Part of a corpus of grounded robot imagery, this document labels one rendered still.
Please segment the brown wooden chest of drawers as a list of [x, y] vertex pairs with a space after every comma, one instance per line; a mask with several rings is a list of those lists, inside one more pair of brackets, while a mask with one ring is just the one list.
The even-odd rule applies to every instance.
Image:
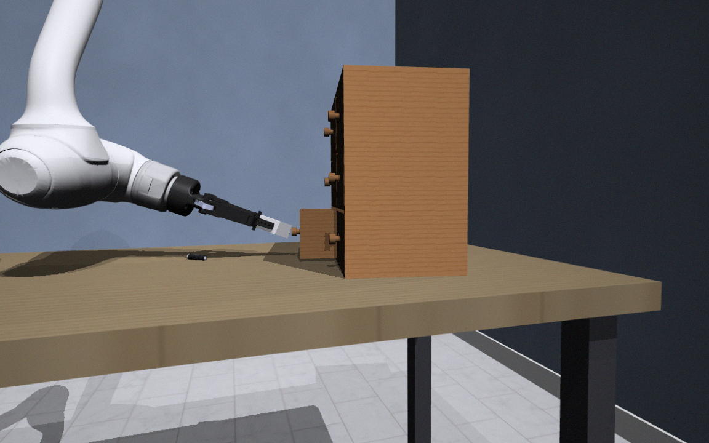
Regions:
[[467, 276], [470, 69], [342, 76], [345, 279]]

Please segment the brown wooden drawer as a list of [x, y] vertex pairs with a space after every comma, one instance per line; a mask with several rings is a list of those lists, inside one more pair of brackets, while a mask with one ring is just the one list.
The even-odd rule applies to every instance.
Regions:
[[335, 122], [335, 119], [337, 120], [337, 148], [338, 144], [342, 141], [343, 138], [343, 76], [342, 76], [342, 81], [340, 83], [340, 87], [338, 88], [338, 94], [337, 94], [337, 113], [335, 111], [328, 111], [327, 112], [327, 122]]
[[[342, 213], [341, 213], [342, 212]], [[329, 244], [337, 243], [337, 259], [338, 263], [345, 274], [345, 225], [344, 225], [344, 210], [337, 210], [337, 236], [329, 235]]]
[[[331, 163], [331, 173], [337, 174], [337, 157], [335, 157]], [[329, 184], [329, 179], [325, 178], [324, 185], [326, 187], [330, 187], [330, 185], [332, 185], [332, 204], [337, 204], [337, 182], [335, 182], [335, 184]]]
[[337, 121], [331, 123], [331, 130], [329, 128], [324, 128], [324, 136], [329, 137], [331, 135], [331, 158], [332, 155], [337, 150]]
[[344, 145], [337, 154], [337, 174], [329, 173], [329, 184], [337, 182], [337, 205], [344, 206]]
[[298, 234], [300, 259], [337, 258], [337, 243], [329, 244], [329, 235], [337, 236], [337, 209], [300, 209], [299, 229], [292, 228]]

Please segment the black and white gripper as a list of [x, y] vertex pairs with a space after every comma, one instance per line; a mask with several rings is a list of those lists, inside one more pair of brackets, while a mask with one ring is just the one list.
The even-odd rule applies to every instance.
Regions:
[[[252, 230], [261, 229], [288, 239], [292, 225], [268, 218], [261, 211], [252, 212], [239, 206], [229, 204], [227, 200], [217, 198], [214, 194], [200, 194], [199, 180], [180, 175], [170, 188], [166, 207], [169, 212], [188, 216], [195, 208], [201, 214], [210, 214], [216, 218], [225, 218], [247, 226]], [[213, 199], [213, 200], [212, 200]], [[204, 200], [204, 201], [203, 201]], [[192, 207], [193, 206], [193, 207]], [[256, 214], [256, 215], [255, 215]], [[254, 218], [255, 217], [255, 218]]]

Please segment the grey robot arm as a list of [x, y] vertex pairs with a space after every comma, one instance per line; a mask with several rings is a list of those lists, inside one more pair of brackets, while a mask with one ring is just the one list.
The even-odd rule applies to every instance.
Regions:
[[52, 2], [29, 64], [25, 112], [0, 144], [0, 193], [39, 209], [98, 200], [166, 212], [179, 169], [102, 140], [77, 107], [77, 67], [102, 2]]

